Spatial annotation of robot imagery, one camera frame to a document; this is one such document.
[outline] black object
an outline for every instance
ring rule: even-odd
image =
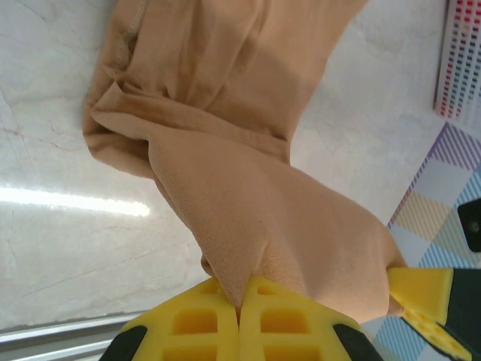
[[[458,215],[467,246],[473,252],[481,252],[481,199],[460,205]]]
[[[147,327],[136,326],[117,335],[99,361],[132,361],[142,343]]]
[[[481,360],[481,269],[455,269],[444,329]]]
[[[351,361],[383,361],[364,333],[342,323],[333,328]]]

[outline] plaid cloth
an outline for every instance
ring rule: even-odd
[[[446,124],[389,221],[409,266],[479,268],[467,247],[459,205],[481,198],[481,142]],[[385,361],[447,360],[394,317],[364,325]]]

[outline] white surface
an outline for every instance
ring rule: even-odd
[[[83,143],[81,105],[111,5],[0,2],[0,187],[71,200],[0,199],[0,328],[136,311],[204,278],[192,236],[154,184],[96,162]],[[295,166],[384,222],[443,125],[432,111],[443,9],[371,0],[293,144]],[[149,214],[86,210],[77,196],[139,202]]]

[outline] fabric fold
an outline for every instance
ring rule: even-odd
[[[363,3],[116,3],[86,143],[156,182],[238,308],[261,275],[358,322],[400,311],[386,269],[405,264],[386,228],[289,164],[299,118]]]

